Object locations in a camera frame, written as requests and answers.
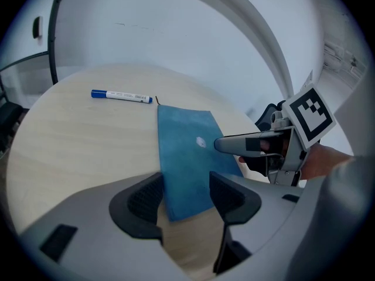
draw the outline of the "person's hand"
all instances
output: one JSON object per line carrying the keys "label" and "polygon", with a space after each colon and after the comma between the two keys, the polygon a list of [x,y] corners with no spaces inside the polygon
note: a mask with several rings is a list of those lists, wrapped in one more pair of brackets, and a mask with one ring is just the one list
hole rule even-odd
{"label": "person's hand", "polygon": [[[287,154],[288,145],[289,142],[285,140],[282,147],[283,156]],[[270,149],[270,143],[266,140],[261,140],[260,147],[263,152],[267,152]],[[350,158],[350,155],[339,152],[334,148],[323,146],[320,143],[316,143],[311,146],[310,153],[301,169],[301,180],[325,176],[329,174],[336,165],[347,161]],[[245,163],[243,157],[240,157],[238,161]]]}

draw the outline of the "wooden table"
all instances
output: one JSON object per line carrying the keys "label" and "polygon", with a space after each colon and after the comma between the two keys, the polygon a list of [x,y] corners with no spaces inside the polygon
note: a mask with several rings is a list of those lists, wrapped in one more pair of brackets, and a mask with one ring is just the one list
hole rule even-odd
{"label": "wooden table", "polygon": [[[258,131],[218,93],[173,71],[119,64],[73,74],[36,102],[15,136],[7,196],[18,233],[80,190],[160,171],[156,99],[94,99],[92,89],[157,95],[163,105],[209,110],[224,135]],[[246,177],[267,181],[239,166]],[[192,279],[214,276],[223,232],[215,208],[171,223],[162,203],[158,225],[165,250]]]}

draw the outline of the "marker pen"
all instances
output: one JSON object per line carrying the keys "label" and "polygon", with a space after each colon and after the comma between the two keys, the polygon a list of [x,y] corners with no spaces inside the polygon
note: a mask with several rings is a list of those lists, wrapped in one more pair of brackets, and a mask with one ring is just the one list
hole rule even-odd
{"label": "marker pen", "polygon": [[152,97],[150,96],[129,94],[128,92],[92,90],[91,96],[93,98],[109,98],[142,103],[152,103]]}

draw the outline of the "blue towel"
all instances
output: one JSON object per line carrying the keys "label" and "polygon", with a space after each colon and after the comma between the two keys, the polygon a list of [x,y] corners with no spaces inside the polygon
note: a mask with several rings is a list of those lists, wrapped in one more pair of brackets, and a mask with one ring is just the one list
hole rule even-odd
{"label": "blue towel", "polygon": [[213,207],[209,173],[242,176],[232,155],[215,150],[223,136],[210,111],[158,106],[159,158],[170,221]]}

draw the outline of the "blue marker cap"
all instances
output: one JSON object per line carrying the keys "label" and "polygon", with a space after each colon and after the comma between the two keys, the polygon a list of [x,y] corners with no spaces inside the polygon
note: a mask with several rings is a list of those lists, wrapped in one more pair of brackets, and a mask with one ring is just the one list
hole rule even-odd
{"label": "blue marker cap", "polygon": [[106,98],[106,93],[107,91],[101,91],[101,90],[92,90],[91,91],[91,96],[93,98]]}

